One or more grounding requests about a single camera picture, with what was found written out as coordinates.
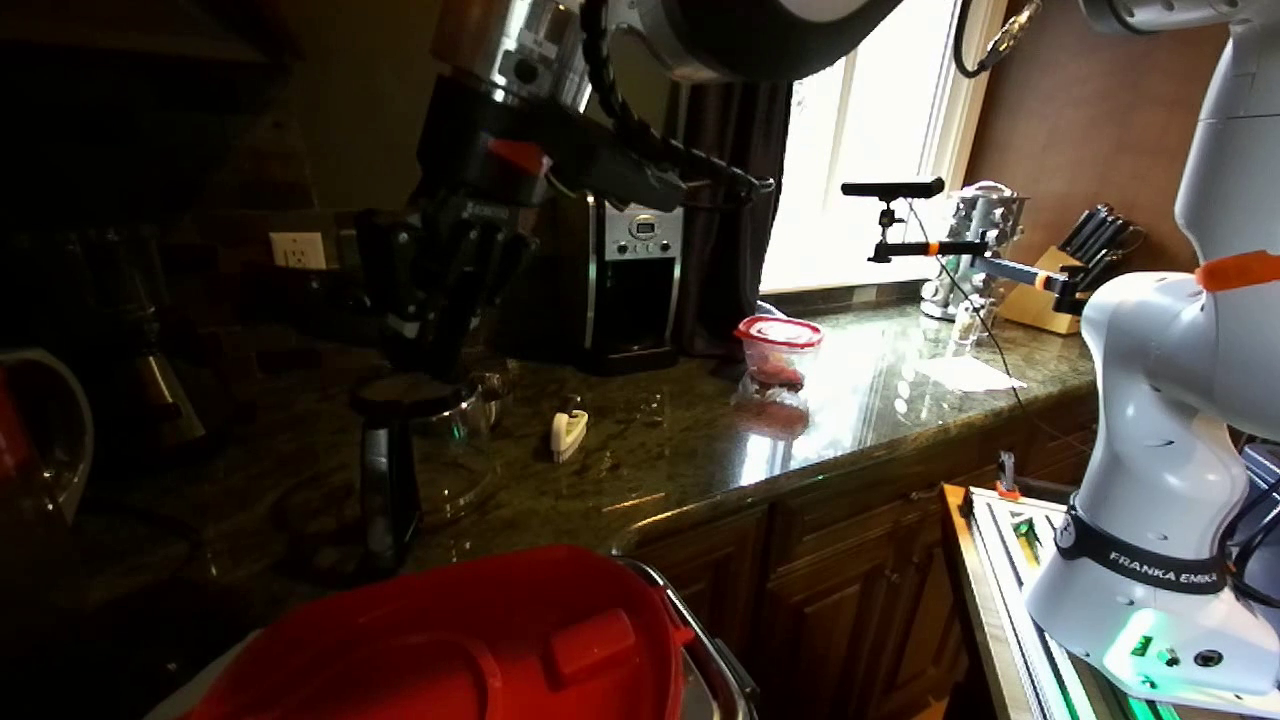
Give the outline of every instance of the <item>knife block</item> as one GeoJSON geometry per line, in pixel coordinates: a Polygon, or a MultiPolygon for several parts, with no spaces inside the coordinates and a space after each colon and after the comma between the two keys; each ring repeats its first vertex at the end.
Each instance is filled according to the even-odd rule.
{"type": "MultiPolygon", "coordinates": [[[[1059,273],[1067,265],[1078,265],[1076,256],[1048,248],[1036,267],[1040,273],[1059,273]]],[[[1078,318],[1073,313],[1053,313],[1053,293],[1015,285],[1002,293],[1002,300],[994,305],[994,318],[1010,320],[1010,324],[1027,324],[1027,330],[1044,330],[1054,336],[1076,336],[1078,334],[1078,318]]]]}

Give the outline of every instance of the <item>granite countertop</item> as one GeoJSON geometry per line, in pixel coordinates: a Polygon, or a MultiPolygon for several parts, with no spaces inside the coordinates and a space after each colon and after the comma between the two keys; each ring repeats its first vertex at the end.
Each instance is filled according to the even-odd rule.
{"type": "MultiPolygon", "coordinates": [[[[803,429],[742,413],[739,372],[710,361],[630,378],[513,366],[484,439],[487,506],[428,529],[407,567],[531,543],[625,548],[638,524],[820,484],[882,449],[929,444],[1010,404],[1092,387],[1078,336],[994,324],[994,346],[925,320],[913,305],[815,324],[823,346],[808,357],[803,429]],[[590,425],[584,449],[554,466],[548,419],[568,397],[590,425]]],[[[98,591],[179,567],[252,584],[258,604],[277,607],[345,584],[361,474],[346,387],[376,366],[373,353],[329,353],[323,372],[262,382],[258,413],[215,459],[119,488],[115,509],[130,509],[124,516],[85,514],[78,543],[107,578],[98,591]],[[136,516],[164,516],[164,529],[130,524],[136,516]]]]}

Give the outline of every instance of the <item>kitchen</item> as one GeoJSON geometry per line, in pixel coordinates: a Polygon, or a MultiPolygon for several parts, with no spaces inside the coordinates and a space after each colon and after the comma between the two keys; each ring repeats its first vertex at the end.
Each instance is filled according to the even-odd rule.
{"type": "MultiPolygon", "coordinates": [[[[204,102],[204,109],[211,105],[211,112],[230,116],[235,145],[223,150],[206,139],[206,150],[200,150],[206,158],[197,151],[197,161],[204,161],[200,169],[215,169],[206,188],[166,184],[172,197],[164,197],[164,214],[172,204],[197,207],[164,236],[164,300],[172,300],[166,318],[179,320],[175,336],[189,334],[184,357],[175,361],[215,357],[215,366],[204,366],[204,378],[189,382],[189,393],[200,397],[204,429],[221,434],[206,434],[211,444],[197,439],[189,454],[145,466],[138,476],[126,476],[136,474],[136,457],[115,454],[111,459],[111,444],[105,444],[76,524],[78,553],[93,563],[93,591],[130,595],[147,588],[161,601],[166,591],[175,615],[197,612],[204,620],[206,640],[200,653],[235,638],[245,620],[262,620],[316,595],[316,588],[361,579],[352,578],[352,553],[345,543],[345,514],[352,514],[345,491],[361,476],[361,425],[346,413],[346,387],[373,372],[380,357],[298,334],[316,320],[307,318],[313,305],[298,300],[313,285],[294,288],[289,276],[258,273],[262,227],[329,227],[335,214],[396,207],[415,184],[415,133],[433,89],[428,38],[436,3],[278,3],[277,12],[289,33],[278,33],[278,24],[257,28],[277,40],[266,48],[283,61],[266,61],[266,70],[249,82],[238,74],[230,74],[230,82],[206,74],[206,84],[200,84],[221,89],[223,105],[204,102]]],[[[1190,256],[1168,220],[1168,204],[1218,33],[1138,45],[1159,45],[1159,53],[1088,38],[1073,10],[1053,10],[1040,38],[992,82],[994,89],[968,175],[999,175],[1033,197],[1027,236],[1044,245],[1054,241],[1082,204],[1105,197],[1147,233],[1138,245],[1143,267],[1188,267],[1190,256]]],[[[23,82],[12,89],[33,92],[41,105],[55,102],[47,84],[33,89],[33,82],[23,82]]],[[[184,98],[179,112],[200,116],[200,105],[184,98]]],[[[67,164],[55,139],[43,137],[35,150],[47,150],[50,164],[67,164]]],[[[43,184],[21,175],[2,182],[2,188],[41,188],[47,194],[43,204],[41,194],[15,197],[35,197],[33,207],[61,215],[67,214],[67,197],[93,200],[93,194],[107,188],[93,184],[93,169],[96,164],[76,164],[76,174],[86,175],[78,197],[55,188],[61,175],[43,184]]],[[[96,204],[71,207],[85,214],[85,220],[111,215],[111,207],[96,204]]],[[[678,553],[700,555],[700,543],[687,548],[672,542],[675,529],[695,520],[719,520],[719,534],[750,548],[750,542],[765,543],[761,516],[772,516],[772,499],[791,488],[798,491],[788,506],[791,516],[794,509],[829,506],[820,491],[823,476],[905,476],[891,488],[882,482],[869,484],[891,499],[897,491],[989,469],[999,449],[1015,449],[1027,476],[1078,476],[1092,437],[1092,368],[1076,340],[999,330],[1007,372],[1033,385],[1015,404],[1010,393],[929,397],[929,382],[882,372],[905,357],[942,348],[942,340],[929,336],[929,324],[915,324],[908,305],[898,318],[871,309],[862,318],[839,313],[823,324],[829,346],[815,378],[829,382],[829,393],[815,393],[815,402],[829,402],[823,407],[830,418],[815,413],[810,419],[815,437],[829,429],[823,444],[810,444],[815,437],[772,439],[769,434],[749,434],[732,407],[736,378],[715,361],[685,361],[620,382],[554,366],[504,368],[508,397],[492,437],[504,474],[499,491],[476,516],[425,534],[407,567],[436,567],[543,542],[587,548],[649,543],[649,553],[638,548],[634,555],[653,560],[678,553]],[[891,429],[862,419],[862,413],[875,418],[875,407],[891,407],[897,402],[905,402],[905,418],[897,418],[891,429]],[[590,407],[590,434],[577,459],[552,466],[543,425],[565,404],[590,407]]],[[[875,491],[849,496],[843,514],[869,514],[880,499],[875,491]]],[[[723,604],[723,612],[709,620],[715,634],[732,638],[750,625],[755,607],[739,607],[739,595],[727,591],[723,601],[723,591],[709,591],[709,601],[723,604]]],[[[736,653],[749,655],[755,673],[749,643],[755,640],[742,634],[736,653]]]]}

